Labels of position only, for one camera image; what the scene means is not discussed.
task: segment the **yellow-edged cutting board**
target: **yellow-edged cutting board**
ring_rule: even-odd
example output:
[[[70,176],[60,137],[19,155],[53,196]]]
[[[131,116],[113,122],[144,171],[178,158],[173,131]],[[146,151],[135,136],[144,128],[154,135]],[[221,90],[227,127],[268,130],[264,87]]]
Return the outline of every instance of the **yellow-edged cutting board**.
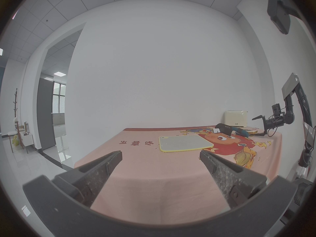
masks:
[[[214,144],[195,134],[185,136],[160,136],[159,147],[162,152],[179,152],[212,148]]]

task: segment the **glossy floor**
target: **glossy floor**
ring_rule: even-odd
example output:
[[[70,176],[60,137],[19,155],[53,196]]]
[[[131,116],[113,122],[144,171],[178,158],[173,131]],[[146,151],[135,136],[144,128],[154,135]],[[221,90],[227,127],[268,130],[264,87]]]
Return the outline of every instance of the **glossy floor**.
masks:
[[[73,168],[75,163],[68,147],[65,124],[54,125],[54,132],[56,145],[43,150],[43,152],[54,160]]]
[[[34,212],[23,192],[22,185],[40,175],[53,179],[54,176],[65,172],[65,170],[47,160],[31,146],[27,148],[28,153],[20,145],[12,148],[13,153],[9,138],[0,138],[1,183],[18,213],[30,226],[41,236],[53,236]],[[30,211],[28,216],[22,211],[24,206]]]

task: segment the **air vent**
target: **air vent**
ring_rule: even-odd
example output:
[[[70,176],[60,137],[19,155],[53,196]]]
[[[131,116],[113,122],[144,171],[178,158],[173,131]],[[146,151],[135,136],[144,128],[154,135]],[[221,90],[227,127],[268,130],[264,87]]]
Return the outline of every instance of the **air vent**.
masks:
[[[297,191],[296,191],[295,196],[294,196],[294,202],[298,206],[301,203],[302,195],[304,194],[304,190],[306,189],[307,186],[308,186],[308,184],[306,184],[306,183],[300,183],[298,185]]]

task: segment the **toaster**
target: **toaster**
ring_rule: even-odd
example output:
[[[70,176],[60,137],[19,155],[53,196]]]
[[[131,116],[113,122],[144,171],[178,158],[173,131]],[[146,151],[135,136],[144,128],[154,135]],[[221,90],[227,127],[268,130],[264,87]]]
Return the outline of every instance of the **toaster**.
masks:
[[[247,127],[247,111],[225,111],[224,124]]]

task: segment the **table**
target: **table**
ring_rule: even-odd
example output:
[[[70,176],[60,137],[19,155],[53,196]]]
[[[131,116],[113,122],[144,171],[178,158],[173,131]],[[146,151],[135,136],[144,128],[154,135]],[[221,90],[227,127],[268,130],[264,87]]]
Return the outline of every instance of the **table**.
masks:
[[[22,143],[26,148],[27,146],[33,145],[34,140],[33,140],[33,135],[31,133],[28,133],[27,135],[23,135],[24,133],[25,132],[22,131],[22,132],[20,132],[20,135],[21,135]]]
[[[201,150],[164,153],[159,136],[198,134],[214,144],[208,150],[274,179],[279,170],[282,134],[249,139],[210,134],[210,128],[127,128],[81,160],[75,168],[121,150],[117,165],[91,209],[135,223],[179,224],[207,219],[229,209],[210,173],[199,159]]]

